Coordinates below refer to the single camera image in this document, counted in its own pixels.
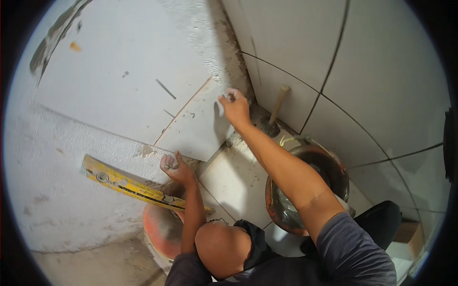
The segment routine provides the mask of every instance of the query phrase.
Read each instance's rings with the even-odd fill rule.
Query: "floor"
[[[32,255],[55,286],[162,286],[167,278],[143,243],[143,233],[93,250]]]
[[[292,137],[281,129],[274,141],[279,143],[282,138]],[[291,140],[284,148],[291,150],[299,145]],[[268,215],[265,206],[267,173],[240,135],[233,133],[197,175],[204,204],[215,209],[208,220],[223,218],[229,224],[239,219],[248,220],[264,229],[266,241],[275,252],[287,257],[303,256],[299,250],[303,238],[285,232]],[[348,204],[356,210],[356,215],[372,207],[352,182]],[[401,281],[412,261],[408,260],[408,253],[400,258],[398,249],[393,246],[387,253]],[[151,252],[154,253],[141,233],[135,239],[91,251],[33,255],[53,285],[163,285],[166,274],[156,264],[161,264],[157,254],[153,260]]]

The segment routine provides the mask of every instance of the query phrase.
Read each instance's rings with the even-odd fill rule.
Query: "gray t-shirt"
[[[396,285],[396,270],[387,253],[348,215],[341,212],[321,230],[316,243],[321,261],[277,257],[257,266],[240,282],[228,285]],[[175,258],[166,286],[206,286],[212,283],[197,253]]]

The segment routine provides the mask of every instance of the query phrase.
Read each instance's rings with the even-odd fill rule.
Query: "fist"
[[[218,100],[224,107],[224,115],[236,130],[240,130],[246,125],[251,125],[250,108],[248,100],[235,88],[226,89],[230,100],[219,96]]]
[[[197,183],[196,174],[183,161],[181,153],[175,151],[174,159],[170,155],[164,155],[161,158],[161,170],[167,174],[172,180],[183,184],[185,187]]]

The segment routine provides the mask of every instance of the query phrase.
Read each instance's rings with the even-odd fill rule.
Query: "wooden handle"
[[[280,112],[280,108],[283,104],[283,100],[285,100],[288,91],[289,86],[283,85],[282,89],[280,90],[280,95],[278,96],[277,101],[275,103],[275,107],[273,108],[272,115],[270,116],[269,125],[273,125],[275,123],[275,119],[277,119],[278,113]]]

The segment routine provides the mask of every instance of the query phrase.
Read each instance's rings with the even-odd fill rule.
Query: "concrete wall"
[[[221,3],[160,3],[215,80],[246,93],[251,84]],[[163,150],[83,125],[34,103],[39,77],[31,74],[29,63],[49,29],[72,5],[73,1],[57,0],[37,26],[18,64],[5,117],[4,158],[11,203],[28,247],[41,252],[93,248],[142,228],[145,203],[80,174],[85,154],[151,180],[158,189],[175,187],[159,169]]]

